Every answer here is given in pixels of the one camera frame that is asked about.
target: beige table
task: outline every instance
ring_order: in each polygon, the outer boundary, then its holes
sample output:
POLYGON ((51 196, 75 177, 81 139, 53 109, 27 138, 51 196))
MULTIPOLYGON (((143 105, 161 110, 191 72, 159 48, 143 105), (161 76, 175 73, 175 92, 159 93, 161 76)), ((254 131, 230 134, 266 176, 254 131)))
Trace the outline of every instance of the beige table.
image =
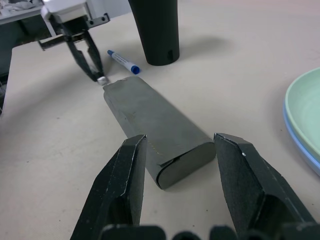
MULTIPOLYGON (((320 177, 299 156, 284 125, 289 84, 320 65, 320 16, 257 5, 179 3, 180 59, 146 63, 131 14, 90 32, 111 81, 139 75, 208 135, 240 136, 289 182, 320 221, 320 177)), ((126 138, 103 89, 76 65, 65 44, 12 51, 0 135, 0 239, 69 239, 91 185, 126 138)), ((141 224, 170 238, 192 230, 207 239, 232 226, 217 161, 166 191, 146 172, 141 224)))

